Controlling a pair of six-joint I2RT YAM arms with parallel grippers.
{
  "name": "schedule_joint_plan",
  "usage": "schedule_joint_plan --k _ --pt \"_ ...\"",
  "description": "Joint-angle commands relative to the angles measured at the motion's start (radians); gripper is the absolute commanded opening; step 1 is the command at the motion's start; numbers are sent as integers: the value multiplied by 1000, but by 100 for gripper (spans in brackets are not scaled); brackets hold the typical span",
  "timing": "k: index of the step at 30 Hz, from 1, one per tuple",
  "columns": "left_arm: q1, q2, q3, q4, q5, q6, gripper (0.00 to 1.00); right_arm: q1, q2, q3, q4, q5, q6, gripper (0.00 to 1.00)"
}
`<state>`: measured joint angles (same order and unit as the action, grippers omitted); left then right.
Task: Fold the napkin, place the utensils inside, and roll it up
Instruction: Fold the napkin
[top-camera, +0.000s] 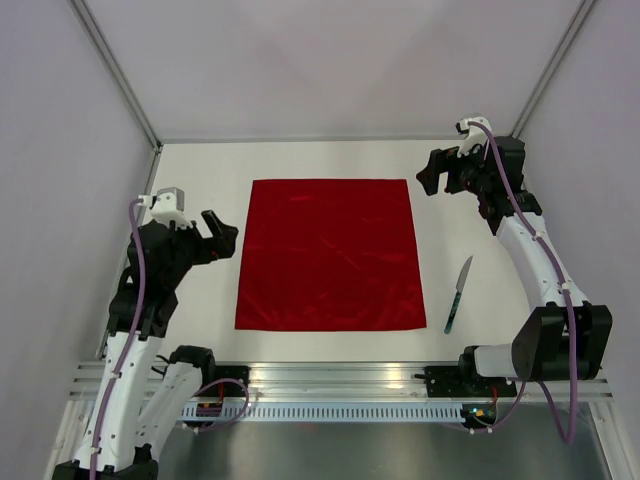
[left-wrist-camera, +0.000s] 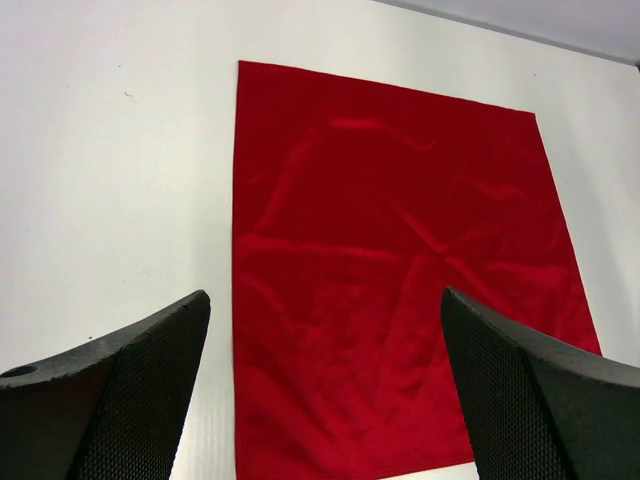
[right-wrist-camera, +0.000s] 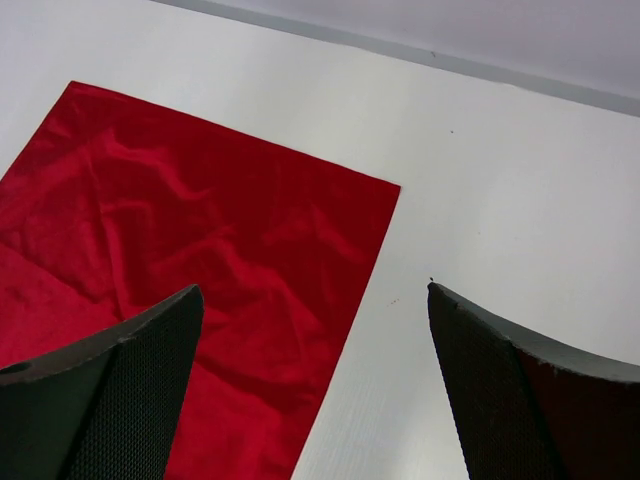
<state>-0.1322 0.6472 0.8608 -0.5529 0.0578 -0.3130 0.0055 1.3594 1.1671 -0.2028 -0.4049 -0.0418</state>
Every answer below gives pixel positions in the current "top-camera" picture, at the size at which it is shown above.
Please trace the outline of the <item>red cloth napkin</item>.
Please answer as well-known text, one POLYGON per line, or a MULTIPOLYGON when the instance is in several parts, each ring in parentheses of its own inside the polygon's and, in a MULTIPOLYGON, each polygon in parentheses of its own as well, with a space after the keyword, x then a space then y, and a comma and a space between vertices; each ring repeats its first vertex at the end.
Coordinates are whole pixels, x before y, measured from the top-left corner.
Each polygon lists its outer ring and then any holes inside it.
POLYGON ((426 325, 405 180, 254 181, 236 329, 387 332, 426 325))

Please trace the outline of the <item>green handled table knife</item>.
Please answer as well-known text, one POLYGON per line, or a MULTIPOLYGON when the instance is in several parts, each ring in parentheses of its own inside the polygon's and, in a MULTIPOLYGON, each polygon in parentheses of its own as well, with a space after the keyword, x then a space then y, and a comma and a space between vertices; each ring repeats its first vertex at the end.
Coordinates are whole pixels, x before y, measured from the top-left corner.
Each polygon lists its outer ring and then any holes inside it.
POLYGON ((468 274, 469 274, 469 271, 470 271, 470 267, 471 267, 472 261, 473 261, 473 256, 469 256, 465 260, 465 262, 464 262, 464 264, 463 264, 463 266, 462 266, 462 268, 460 270, 460 273, 459 273, 459 276, 458 276, 458 279, 457 279, 457 282, 456 282, 456 286, 455 286, 455 295, 454 295, 454 298, 453 298, 453 301, 452 301, 452 305, 451 305, 451 308, 450 308, 450 311, 449 311, 449 314, 448 314, 448 317, 447 317, 447 320, 446 320, 446 323, 445 323, 445 326, 444 326, 444 333, 445 334, 449 334, 451 332, 452 328, 453 328, 453 324, 454 324, 454 321, 455 321, 455 318, 456 318, 456 315, 457 315, 457 311, 458 311, 458 308, 459 308, 459 304, 460 304, 460 301, 461 301, 461 298, 462 298, 464 286, 465 286, 466 280, 468 278, 468 274))

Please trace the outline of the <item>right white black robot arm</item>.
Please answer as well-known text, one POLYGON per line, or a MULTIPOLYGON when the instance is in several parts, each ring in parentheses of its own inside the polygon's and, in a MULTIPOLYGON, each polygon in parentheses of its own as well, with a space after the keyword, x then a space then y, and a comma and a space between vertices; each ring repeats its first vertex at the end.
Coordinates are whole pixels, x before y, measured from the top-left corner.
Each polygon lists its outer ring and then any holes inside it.
POLYGON ((570 396, 601 368, 613 318, 593 304, 570 278, 547 233, 542 208, 523 186, 525 145, 508 136, 469 150, 435 149, 416 175, 425 193, 447 177, 449 194, 467 191, 491 233, 509 254, 524 288, 530 315, 515 338, 500 345, 472 345, 459 357, 459 388, 478 395, 494 379, 566 382, 570 396))

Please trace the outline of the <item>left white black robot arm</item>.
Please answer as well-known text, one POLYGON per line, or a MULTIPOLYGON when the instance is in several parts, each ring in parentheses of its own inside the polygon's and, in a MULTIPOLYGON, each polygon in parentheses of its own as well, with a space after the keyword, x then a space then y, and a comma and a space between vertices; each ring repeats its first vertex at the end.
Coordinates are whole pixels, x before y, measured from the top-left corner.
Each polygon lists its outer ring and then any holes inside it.
POLYGON ((132 229, 128 266, 109 305, 105 366, 94 410, 71 460, 57 465, 56 479, 155 479, 171 430, 195 395, 218 384, 211 349, 178 347, 162 382, 144 399, 178 299, 176 290, 195 266, 231 258, 238 230, 211 210, 201 214, 210 236, 195 222, 157 220, 132 229))

